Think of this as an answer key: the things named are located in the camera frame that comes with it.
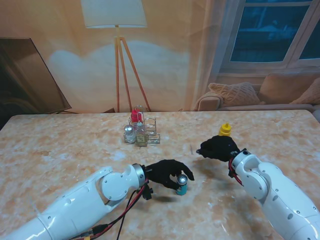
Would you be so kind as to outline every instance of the table surface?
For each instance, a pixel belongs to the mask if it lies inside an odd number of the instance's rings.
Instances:
[[[196,154],[228,121],[240,149],[282,169],[320,207],[320,124],[305,110],[153,112],[161,144],[124,143],[128,113],[19,115],[0,131],[0,237],[34,218],[59,195],[103,166],[162,159],[193,171],[184,196],[150,183],[152,199],[127,214],[120,239],[280,240],[259,203],[228,177],[226,163]],[[100,223],[124,210],[123,202]],[[119,225],[101,239],[115,239]]]

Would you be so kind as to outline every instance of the yellow object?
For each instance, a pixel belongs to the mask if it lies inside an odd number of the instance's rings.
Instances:
[[[231,134],[231,126],[228,122],[222,124],[219,130],[219,136],[228,136],[230,137]]]

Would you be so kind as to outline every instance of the lamp shade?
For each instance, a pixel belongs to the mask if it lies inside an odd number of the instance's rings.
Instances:
[[[87,28],[144,28],[147,26],[141,0],[81,0]]]

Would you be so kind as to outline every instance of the small bottle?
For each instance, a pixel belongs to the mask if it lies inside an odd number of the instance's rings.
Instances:
[[[136,133],[133,126],[127,125],[124,127],[124,139],[130,144],[134,144],[136,142]]]
[[[230,137],[231,134],[231,126],[228,122],[226,122],[225,124],[222,124],[222,126],[220,127],[219,130],[219,136],[228,136]]]
[[[148,142],[148,135],[146,134],[145,125],[142,122],[136,124],[136,144],[139,147],[146,147]]]
[[[188,177],[184,174],[180,174],[177,178],[176,178],[176,183],[180,185],[180,187],[178,188],[178,190],[176,190],[176,194],[182,196],[185,195],[187,193],[187,182],[188,182]]]
[[[136,106],[131,112],[131,121],[133,124],[137,124],[138,122],[142,122],[142,114],[143,113],[142,106]]]

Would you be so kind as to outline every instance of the red cable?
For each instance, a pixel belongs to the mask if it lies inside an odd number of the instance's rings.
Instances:
[[[232,172],[233,177],[235,178],[235,180],[236,180],[239,184],[242,185],[242,181],[238,178],[238,176],[236,175],[236,171],[232,168],[232,161],[233,161],[233,160],[234,160],[233,158],[231,158],[231,159],[229,160],[229,170]]]
[[[131,206],[134,204],[134,202],[142,195],[143,190],[145,189],[145,185],[141,187],[140,191],[138,192],[138,194],[135,196],[135,198],[132,200],[132,202],[130,203],[130,205],[124,210],[124,212],[119,216],[122,217],[123,215],[125,215],[131,208]],[[90,237],[90,239],[96,239],[99,238],[101,235],[103,235],[104,233],[106,233],[110,228],[112,228],[114,225],[110,224],[105,230],[103,230],[102,232],[98,233],[97,235],[93,235]]]

